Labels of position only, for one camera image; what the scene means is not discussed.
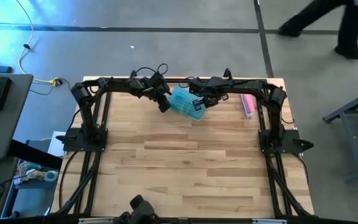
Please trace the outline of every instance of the white cable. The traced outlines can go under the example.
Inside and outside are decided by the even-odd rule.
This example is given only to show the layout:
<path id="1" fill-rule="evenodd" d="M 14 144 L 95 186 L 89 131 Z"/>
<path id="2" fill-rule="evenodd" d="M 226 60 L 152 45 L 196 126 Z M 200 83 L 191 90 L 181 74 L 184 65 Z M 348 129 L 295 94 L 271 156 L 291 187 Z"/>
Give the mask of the white cable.
<path id="1" fill-rule="evenodd" d="M 27 45 L 30 45 L 31 40 L 32 40 L 32 38 L 33 38 L 33 36 L 34 36 L 34 26 L 33 26 L 33 24 L 32 24 L 32 21 L 31 21 L 31 18 L 30 18 L 30 16 L 29 16 L 29 14 L 28 14 L 27 11 L 24 9 L 24 7 L 22 6 L 22 4 L 19 2 L 19 0 L 16 0 L 16 1 L 17 1 L 17 3 L 20 5 L 20 7 L 23 9 L 23 11 L 24 11 L 24 13 L 26 14 L 27 18 L 29 19 L 29 22 L 30 22 L 30 25 L 31 25 L 31 36 L 30 36 L 29 41 L 27 41 L 27 43 L 26 43 Z M 23 54 L 24 54 L 25 50 L 26 50 L 26 48 L 23 47 L 23 51 L 22 51 L 22 53 L 21 53 L 20 56 L 19 56 L 19 68 L 20 68 L 20 70 L 22 70 L 22 72 L 23 72 L 24 74 L 27 74 L 27 72 L 25 72 L 24 69 L 23 69 L 23 67 L 22 67 Z M 38 78 L 34 78 L 34 80 L 35 80 L 35 81 L 38 81 L 38 82 L 49 83 L 49 84 L 52 84 L 52 83 L 53 83 L 53 82 L 51 83 L 51 81 L 53 81 L 53 80 L 51 80 L 51 81 L 48 81 L 48 80 L 40 80 L 40 79 L 38 79 Z"/>

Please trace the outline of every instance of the gray floor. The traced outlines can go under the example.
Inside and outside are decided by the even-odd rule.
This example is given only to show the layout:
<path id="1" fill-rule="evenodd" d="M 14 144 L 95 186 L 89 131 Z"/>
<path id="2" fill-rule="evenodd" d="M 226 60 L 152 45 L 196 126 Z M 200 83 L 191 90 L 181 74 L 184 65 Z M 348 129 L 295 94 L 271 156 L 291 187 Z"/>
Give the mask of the gray floor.
<path id="1" fill-rule="evenodd" d="M 265 28 L 276 29 L 309 1 L 260 0 Z M 22 0 L 38 25 L 258 28 L 252 0 L 29 2 Z M 338 9 L 308 29 L 336 30 L 341 16 Z M 28 23 L 16 2 L 8 0 L 0 0 L 0 22 Z M 0 65 L 19 73 L 17 58 L 29 34 L 0 30 Z M 342 181 L 354 172 L 354 163 L 341 123 L 321 120 L 358 96 L 358 61 L 332 52 L 334 35 L 286 39 L 269 34 L 266 38 L 273 74 L 285 79 L 296 126 L 302 138 L 316 145 L 305 153 L 316 214 L 358 221 L 358 182 Z M 37 31 L 34 44 L 23 60 L 26 71 L 37 78 L 63 77 L 71 84 L 85 75 L 128 75 L 133 69 L 162 62 L 170 66 L 167 75 L 222 75 L 229 67 L 237 77 L 267 76 L 259 34 Z M 48 92 L 47 86 L 32 89 Z M 49 138 L 54 130 L 66 130 L 74 108 L 66 86 L 50 96 L 31 93 L 15 138 Z"/>

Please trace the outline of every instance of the person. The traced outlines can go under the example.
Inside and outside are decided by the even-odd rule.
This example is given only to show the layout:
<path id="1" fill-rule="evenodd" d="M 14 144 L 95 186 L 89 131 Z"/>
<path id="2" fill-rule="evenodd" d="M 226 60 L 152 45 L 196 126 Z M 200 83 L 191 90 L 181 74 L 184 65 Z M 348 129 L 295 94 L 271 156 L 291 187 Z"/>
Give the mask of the person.
<path id="1" fill-rule="evenodd" d="M 345 5 L 334 51 L 347 59 L 358 59 L 358 0 L 313 0 L 279 29 L 278 34 L 298 37 L 302 30 L 333 9 Z"/>

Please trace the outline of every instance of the blue plastic object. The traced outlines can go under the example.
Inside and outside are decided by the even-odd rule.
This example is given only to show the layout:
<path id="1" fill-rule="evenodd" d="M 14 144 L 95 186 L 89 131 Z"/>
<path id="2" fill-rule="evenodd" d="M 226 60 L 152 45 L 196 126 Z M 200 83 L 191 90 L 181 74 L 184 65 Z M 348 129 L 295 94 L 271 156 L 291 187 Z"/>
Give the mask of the blue plastic object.
<path id="1" fill-rule="evenodd" d="M 191 93 L 187 88 L 181 88 L 180 86 L 174 86 L 172 95 L 169 97 L 171 108 L 185 116 L 191 117 L 195 120 L 200 120 L 204 114 L 205 106 L 201 105 L 201 110 L 196 111 L 193 106 L 193 100 L 200 100 L 201 97 L 197 97 Z"/>

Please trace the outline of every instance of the wooden tabletop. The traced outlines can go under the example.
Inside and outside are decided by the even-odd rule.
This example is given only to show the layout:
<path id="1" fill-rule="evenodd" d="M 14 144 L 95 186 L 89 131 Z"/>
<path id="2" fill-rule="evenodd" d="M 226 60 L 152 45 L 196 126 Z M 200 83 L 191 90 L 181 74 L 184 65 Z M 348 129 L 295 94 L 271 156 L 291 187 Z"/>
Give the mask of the wooden tabletop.
<path id="1" fill-rule="evenodd" d="M 284 86 L 282 78 L 267 80 Z M 282 117 L 292 120 L 288 99 Z M 73 127 L 80 127 L 81 122 L 78 115 Z M 246 117 L 239 95 L 229 94 L 228 100 L 208 108 L 203 119 L 195 121 L 171 110 L 161 113 L 158 104 L 146 98 L 113 93 L 107 127 L 108 145 L 100 161 L 92 216 L 131 212 L 129 201 L 141 194 L 160 217 L 273 217 L 266 163 L 257 137 L 258 116 Z M 78 185 L 84 154 L 79 152 L 68 166 L 63 203 Z M 70 155 L 65 156 L 62 170 Z M 291 154 L 282 157 L 289 189 L 313 213 L 302 163 Z M 58 210 L 60 187 L 52 212 Z M 284 211 L 279 190 L 278 195 Z M 81 210 L 87 196 L 88 188 Z"/>

